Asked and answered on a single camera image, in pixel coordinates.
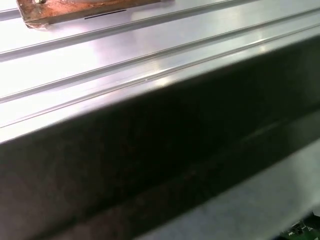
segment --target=metal surface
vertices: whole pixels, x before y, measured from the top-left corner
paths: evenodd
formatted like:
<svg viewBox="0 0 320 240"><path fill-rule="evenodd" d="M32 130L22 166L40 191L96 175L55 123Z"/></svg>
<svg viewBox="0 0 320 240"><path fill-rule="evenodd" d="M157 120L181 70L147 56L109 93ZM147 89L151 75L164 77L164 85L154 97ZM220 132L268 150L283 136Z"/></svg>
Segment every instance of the metal surface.
<svg viewBox="0 0 320 240"><path fill-rule="evenodd" d="M320 203L319 156L318 140L136 240L272 239Z"/></svg>
<svg viewBox="0 0 320 240"><path fill-rule="evenodd" d="M0 142L320 33L318 0L163 1L46 31L1 4Z"/></svg>

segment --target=rusty metal plate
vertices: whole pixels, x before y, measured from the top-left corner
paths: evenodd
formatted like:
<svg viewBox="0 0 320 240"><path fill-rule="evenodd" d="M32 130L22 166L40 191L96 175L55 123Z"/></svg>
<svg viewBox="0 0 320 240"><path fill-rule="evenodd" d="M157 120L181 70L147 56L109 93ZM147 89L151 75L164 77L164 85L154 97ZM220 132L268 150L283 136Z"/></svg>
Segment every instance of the rusty metal plate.
<svg viewBox="0 0 320 240"><path fill-rule="evenodd" d="M17 3L27 26L37 27L160 1L107 0L105 2L74 2L69 0L17 0Z"/></svg>

